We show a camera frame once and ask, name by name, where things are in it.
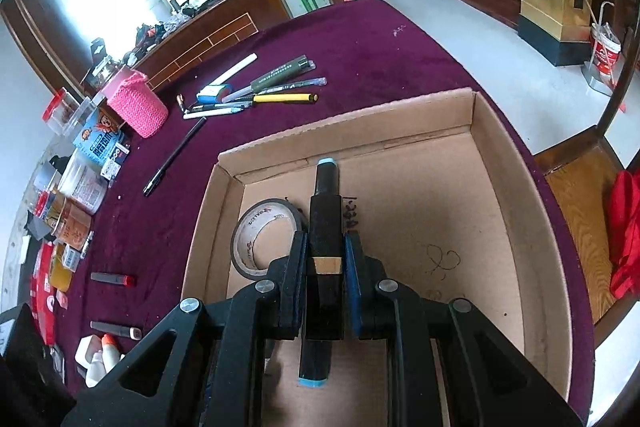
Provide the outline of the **black marker white caps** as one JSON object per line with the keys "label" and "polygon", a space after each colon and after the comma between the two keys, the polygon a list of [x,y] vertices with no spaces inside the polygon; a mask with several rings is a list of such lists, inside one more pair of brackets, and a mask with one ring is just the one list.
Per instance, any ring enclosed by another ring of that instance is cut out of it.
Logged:
{"label": "black marker white caps", "polygon": [[138,329],[134,326],[125,326],[101,321],[91,321],[90,327],[97,332],[122,338],[129,338],[134,341],[139,341],[142,338],[141,329]]}

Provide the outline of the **white small bottle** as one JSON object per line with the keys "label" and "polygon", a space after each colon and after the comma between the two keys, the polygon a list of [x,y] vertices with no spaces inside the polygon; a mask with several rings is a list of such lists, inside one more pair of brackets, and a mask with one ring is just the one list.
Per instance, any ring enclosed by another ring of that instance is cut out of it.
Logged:
{"label": "white small bottle", "polygon": [[100,381],[106,375],[106,368],[103,362],[103,352],[101,350],[93,353],[87,374],[85,377],[85,383],[88,388],[96,387]]}

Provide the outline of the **white power adapter small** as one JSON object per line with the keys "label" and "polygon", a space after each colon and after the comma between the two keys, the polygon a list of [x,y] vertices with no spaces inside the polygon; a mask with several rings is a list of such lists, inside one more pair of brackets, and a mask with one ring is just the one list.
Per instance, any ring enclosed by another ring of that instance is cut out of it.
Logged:
{"label": "white power adapter small", "polygon": [[91,365],[93,355],[102,350],[102,338],[98,335],[88,335],[79,340],[74,359],[76,363],[88,369]]}

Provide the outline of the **black marker green caps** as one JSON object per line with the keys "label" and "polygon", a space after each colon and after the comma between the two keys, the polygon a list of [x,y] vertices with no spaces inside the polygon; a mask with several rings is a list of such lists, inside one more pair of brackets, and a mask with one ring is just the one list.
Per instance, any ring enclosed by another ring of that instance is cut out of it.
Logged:
{"label": "black marker green caps", "polygon": [[332,343],[344,338],[344,239],[343,225],[335,228],[320,218],[312,197],[298,381],[319,388],[329,377]]}

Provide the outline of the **black electrical tape roll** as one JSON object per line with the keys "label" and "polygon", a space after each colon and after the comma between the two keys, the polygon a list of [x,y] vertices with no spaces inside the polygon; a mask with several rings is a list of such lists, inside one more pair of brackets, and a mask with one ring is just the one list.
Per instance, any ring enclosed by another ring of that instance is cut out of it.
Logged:
{"label": "black electrical tape roll", "polygon": [[296,232],[307,228],[302,210],[286,199],[268,198],[248,208],[233,230],[230,257],[247,280],[266,276],[269,263],[286,256]]}

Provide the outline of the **orange cap glue bottle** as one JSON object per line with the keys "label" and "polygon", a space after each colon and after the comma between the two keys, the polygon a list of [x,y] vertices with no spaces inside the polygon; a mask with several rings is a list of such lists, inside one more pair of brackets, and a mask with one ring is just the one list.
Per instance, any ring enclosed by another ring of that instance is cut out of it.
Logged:
{"label": "orange cap glue bottle", "polygon": [[103,364],[105,372],[108,373],[119,363],[122,355],[117,347],[117,341],[111,334],[104,334],[101,343]]}

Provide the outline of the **black marker teal caps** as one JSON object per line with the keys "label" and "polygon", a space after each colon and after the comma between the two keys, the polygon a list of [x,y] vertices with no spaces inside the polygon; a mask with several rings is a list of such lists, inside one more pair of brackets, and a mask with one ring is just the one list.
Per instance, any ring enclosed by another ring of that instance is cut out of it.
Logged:
{"label": "black marker teal caps", "polygon": [[340,169],[333,158],[322,158],[318,161],[312,205],[314,212],[326,223],[341,228]]}

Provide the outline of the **small white barcode box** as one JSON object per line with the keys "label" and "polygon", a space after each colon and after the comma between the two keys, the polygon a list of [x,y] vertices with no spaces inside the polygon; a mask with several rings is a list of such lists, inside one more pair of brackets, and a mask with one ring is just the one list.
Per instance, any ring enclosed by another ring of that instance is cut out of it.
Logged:
{"label": "small white barcode box", "polygon": [[70,272],[75,273],[81,260],[82,254],[80,251],[76,251],[76,249],[70,245],[64,246],[61,262],[66,270],[70,270]]}

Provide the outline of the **red paper packet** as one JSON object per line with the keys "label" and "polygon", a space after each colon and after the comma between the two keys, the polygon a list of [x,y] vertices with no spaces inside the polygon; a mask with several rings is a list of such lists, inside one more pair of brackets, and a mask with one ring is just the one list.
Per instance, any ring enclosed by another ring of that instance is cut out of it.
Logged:
{"label": "red paper packet", "polygon": [[44,242],[38,251],[34,271],[30,279],[30,306],[37,331],[46,346],[55,343],[54,288],[50,284],[49,273],[53,254],[53,244]]}

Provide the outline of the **blue white small box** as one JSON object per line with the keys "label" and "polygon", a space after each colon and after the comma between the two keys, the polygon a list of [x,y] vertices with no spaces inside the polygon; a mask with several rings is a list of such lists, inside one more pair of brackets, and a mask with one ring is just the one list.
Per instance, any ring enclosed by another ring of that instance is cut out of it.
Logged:
{"label": "blue white small box", "polygon": [[107,181],[113,181],[118,176],[122,165],[129,155],[129,150],[125,145],[116,143],[110,155],[104,161],[101,168],[101,176]]}

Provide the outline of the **white plastic jar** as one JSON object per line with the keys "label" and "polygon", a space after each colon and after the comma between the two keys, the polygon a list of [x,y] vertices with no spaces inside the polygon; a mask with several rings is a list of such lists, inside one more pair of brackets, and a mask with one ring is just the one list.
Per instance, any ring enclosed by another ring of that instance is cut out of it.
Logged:
{"label": "white plastic jar", "polygon": [[91,216],[101,207],[107,191],[107,183],[93,162],[79,152],[70,158],[70,174],[67,178],[70,197]]}

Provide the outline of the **black pen on table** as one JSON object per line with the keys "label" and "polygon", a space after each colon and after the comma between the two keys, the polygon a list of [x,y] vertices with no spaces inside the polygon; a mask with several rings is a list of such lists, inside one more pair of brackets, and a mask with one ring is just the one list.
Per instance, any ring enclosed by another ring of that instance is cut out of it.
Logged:
{"label": "black pen on table", "polygon": [[145,184],[145,186],[143,187],[142,194],[144,197],[149,197],[155,191],[155,189],[160,185],[160,182],[162,182],[163,177],[165,176],[168,169],[171,167],[174,161],[178,158],[178,156],[181,154],[183,149],[194,138],[194,135],[196,135],[200,131],[201,127],[203,127],[205,123],[206,123],[206,119],[200,118],[194,124],[194,126],[189,130],[189,132],[184,136],[184,138],[177,145],[175,150],[173,150],[171,154],[167,157],[167,159],[163,162],[163,165],[161,165],[160,168],[157,169],[157,172],[153,174],[152,178],[149,179],[149,182]]}

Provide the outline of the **blue lighter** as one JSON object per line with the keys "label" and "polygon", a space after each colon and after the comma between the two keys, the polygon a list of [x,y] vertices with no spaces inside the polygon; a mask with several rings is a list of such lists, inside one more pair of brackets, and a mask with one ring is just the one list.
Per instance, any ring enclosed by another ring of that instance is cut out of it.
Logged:
{"label": "blue lighter", "polygon": [[221,103],[222,99],[228,96],[231,92],[232,89],[227,83],[209,83],[201,91],[198,91],[196,94],[196,101],[198,104]]}

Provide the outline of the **pink knitted cup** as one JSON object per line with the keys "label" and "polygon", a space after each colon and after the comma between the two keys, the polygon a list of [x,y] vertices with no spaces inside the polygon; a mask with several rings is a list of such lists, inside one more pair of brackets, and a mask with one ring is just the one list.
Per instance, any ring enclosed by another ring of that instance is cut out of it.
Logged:
{"label": "pink knitted cup", "polygon": [[143,139],[160,130],[168,117],[168,108],[148,85],[148,77],[127,66],[101,92],[107,105]]}

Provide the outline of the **red lid plastic jar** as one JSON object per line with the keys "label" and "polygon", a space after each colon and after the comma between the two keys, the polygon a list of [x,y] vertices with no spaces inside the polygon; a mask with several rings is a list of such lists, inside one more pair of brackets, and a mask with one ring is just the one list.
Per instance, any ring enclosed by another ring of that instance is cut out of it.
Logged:
{"label": "red lid plastic jar", "polygon": [[41,118],[57,135],[62,135],[80,109],[80,103],[65,88],[55,92]]}

